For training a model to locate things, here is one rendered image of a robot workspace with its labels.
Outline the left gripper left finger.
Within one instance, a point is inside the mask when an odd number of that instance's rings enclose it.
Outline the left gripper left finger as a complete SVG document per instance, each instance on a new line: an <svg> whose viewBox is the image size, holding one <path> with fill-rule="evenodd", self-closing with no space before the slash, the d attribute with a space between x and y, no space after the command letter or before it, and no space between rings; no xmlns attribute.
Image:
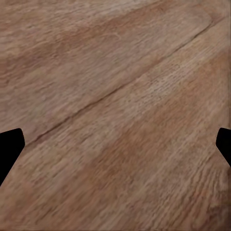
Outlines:
<svg viewBox="0 0 231 231"><path fill-rule="evenodd" d="M25 147L21 128L0 133L0 186Z"/></svg>

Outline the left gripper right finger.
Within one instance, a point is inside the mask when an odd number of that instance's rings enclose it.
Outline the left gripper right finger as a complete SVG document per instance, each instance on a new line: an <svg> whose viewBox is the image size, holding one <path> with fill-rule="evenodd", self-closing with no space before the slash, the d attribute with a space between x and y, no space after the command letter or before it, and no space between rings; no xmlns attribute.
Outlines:
<svg viewBox="0 0 231 231"><path fill-rule="evenodd" d="M218 131L216 146L231 166L231 130L220 128Z"/></svg>

